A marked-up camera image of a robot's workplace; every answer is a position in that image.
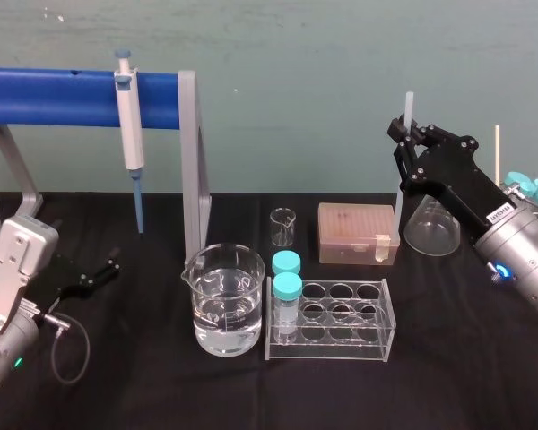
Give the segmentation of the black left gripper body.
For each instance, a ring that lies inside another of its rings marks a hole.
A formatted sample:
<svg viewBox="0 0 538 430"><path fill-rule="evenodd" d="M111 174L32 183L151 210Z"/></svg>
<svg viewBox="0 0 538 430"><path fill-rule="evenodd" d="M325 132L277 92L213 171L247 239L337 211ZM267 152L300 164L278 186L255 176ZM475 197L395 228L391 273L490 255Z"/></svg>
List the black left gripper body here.
<svg viewBox="0 0 538 430"><path fill-rule="evenodd" d="M69 298L89 298L94 291L93 278L72 260L56 254L29 284L29 301L42 313L53 311Z"/></svg>

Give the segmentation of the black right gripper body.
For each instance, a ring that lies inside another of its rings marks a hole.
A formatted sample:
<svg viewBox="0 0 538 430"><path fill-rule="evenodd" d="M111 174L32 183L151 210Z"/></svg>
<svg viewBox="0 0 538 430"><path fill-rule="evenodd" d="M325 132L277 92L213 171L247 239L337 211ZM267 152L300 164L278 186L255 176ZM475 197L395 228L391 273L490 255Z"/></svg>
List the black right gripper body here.
<svg viewBox="0 0 538 430"><path fill-rule="evenodd" d="M469 136L449 134L447 142L437 144L420 155L424 180L420 194L438 200L460 223L471 244L475 244L515 204L475 164L477 142Z"/></svg>

